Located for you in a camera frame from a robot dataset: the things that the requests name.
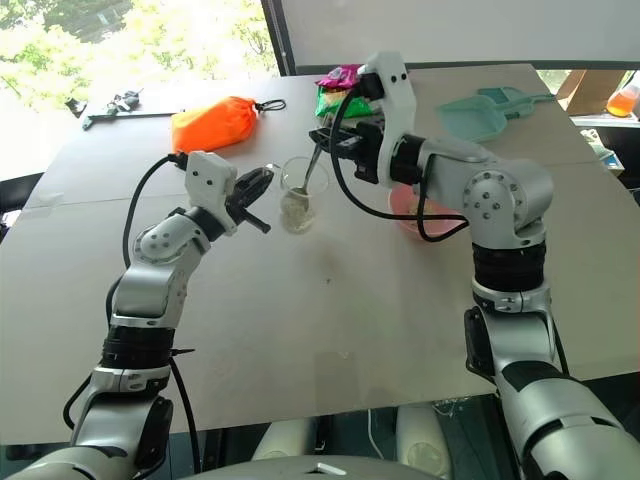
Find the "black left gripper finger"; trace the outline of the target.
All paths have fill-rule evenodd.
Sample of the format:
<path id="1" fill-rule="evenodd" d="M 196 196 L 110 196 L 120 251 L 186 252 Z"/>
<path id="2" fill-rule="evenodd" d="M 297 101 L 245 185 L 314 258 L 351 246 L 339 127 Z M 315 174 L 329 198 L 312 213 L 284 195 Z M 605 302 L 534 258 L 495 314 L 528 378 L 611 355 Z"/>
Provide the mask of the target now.
<path id="1" fill-rule="evenodd" d="M 274 172 L 267 167 L 255 168 L 237 180 L 237 195 L 240 204 L 253 204 L 269 188 Z"/>
<path id="2" fill-rule="evenodd" d="M 238 216 L 240 220 L 250 224 L 262 233 L 269 233 L 271 230 L 271 226 L 269 224 L 262 221 L 245 208 L 240 208 L 238 210 Z"/>

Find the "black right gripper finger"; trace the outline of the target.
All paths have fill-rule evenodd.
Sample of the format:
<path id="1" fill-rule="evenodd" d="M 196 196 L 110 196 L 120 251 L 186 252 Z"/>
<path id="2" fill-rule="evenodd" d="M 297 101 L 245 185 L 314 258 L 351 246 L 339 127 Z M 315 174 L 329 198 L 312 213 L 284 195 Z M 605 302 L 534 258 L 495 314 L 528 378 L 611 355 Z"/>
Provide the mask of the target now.
<path id="1" fill-rule="evenodd" d="M 319 145 L 323 152 L 331 154 L 330 141 L 328 139 L 321 140 Z M 339 141 L 335 146 L 335 153 L 338 157 L 356 157 L 357 156 L 357 140 L 350 138 Z"/>
<path id="2" fill-rule="evenodd" d="M 321 127 L 309 132 L 309 137 L 313 142 L 329 142 L 331 136 L 332 129 L 329 127 Z M 337 141 L 358 141 L 357 131 L 353 128 L 339 128 L 337 130 Z"/>

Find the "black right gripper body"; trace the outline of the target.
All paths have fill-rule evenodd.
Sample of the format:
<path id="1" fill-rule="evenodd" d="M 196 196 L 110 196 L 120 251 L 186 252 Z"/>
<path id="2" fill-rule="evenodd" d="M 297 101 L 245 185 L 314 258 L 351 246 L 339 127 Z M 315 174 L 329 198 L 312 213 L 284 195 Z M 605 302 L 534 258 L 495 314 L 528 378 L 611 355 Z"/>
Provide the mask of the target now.
<path id="1" fill-rule="evenodd" d="M 356 137 L 353 151 L 356 165 L 354 175 L 357 179 L 370 184 L 379 183 L 377 165 L 384 130 L 385 120 L 382 117 L 360 121 L 354 127 L 347 129 L 352 136 Z"/>

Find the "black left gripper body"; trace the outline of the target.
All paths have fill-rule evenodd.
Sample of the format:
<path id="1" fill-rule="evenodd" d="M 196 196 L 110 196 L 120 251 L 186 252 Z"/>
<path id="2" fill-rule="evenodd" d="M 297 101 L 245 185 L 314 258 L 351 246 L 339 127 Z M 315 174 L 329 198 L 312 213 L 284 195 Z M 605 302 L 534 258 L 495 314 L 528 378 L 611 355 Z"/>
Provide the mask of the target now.
<path id="1" fill-rule="evenodd" d="M 245 220 L 245 200 L 249 186 L 249 181 L 241 179 L 237 180 L 231 194 L 228 195 L 225 200 L 226 212 L 233 221 Z"/>

